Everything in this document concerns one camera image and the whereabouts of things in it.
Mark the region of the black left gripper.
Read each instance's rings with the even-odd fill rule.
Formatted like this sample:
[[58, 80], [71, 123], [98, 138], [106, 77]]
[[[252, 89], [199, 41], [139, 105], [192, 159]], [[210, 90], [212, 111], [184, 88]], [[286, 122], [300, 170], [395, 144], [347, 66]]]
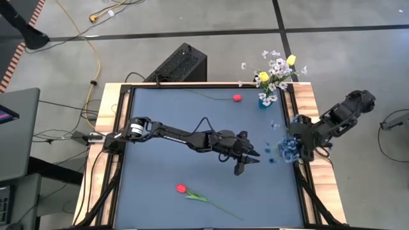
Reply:
[[243, 157], [251, 155], [259, 157], [260, 154], [254, 150], [254, 146], [248, 140], [248, 132], [241, 131], [239, 134], [234, 134], [230, 130], [221, 130], [212, 134], [212, 150], [236, 160], [234, 175], [239, 176], [244, 172], [246, 164], [256, 164], [259, 160], [251, 157]]

